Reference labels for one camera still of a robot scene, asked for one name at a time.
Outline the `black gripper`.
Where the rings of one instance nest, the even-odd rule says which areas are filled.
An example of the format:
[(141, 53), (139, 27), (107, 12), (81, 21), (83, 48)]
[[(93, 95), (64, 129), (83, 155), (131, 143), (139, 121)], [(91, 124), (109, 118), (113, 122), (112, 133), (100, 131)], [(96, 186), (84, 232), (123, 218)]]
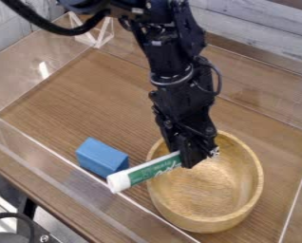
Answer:
[(180, 152), (182, 167), (191, 169), (219, 154), (210, 110), (222, 90), (222, 74), (210, 60), (198, 56), (184, 80), (154, 84), (158, 89), (150, 99), (156, 123), (167, 145)]

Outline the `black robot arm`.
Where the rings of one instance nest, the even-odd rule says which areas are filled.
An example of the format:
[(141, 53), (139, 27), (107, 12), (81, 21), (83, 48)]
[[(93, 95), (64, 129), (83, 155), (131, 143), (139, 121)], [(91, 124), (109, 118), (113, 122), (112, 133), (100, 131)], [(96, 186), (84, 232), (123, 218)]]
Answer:
[(150, 65), (148, 97), (155, 121), (182, 166), (192, 168), (218, 153), (210, 117), (222, 76), (207, 58), (207, 46), (188, 0), (59, 0), (80, 14), (105, 13), (132, 32)]

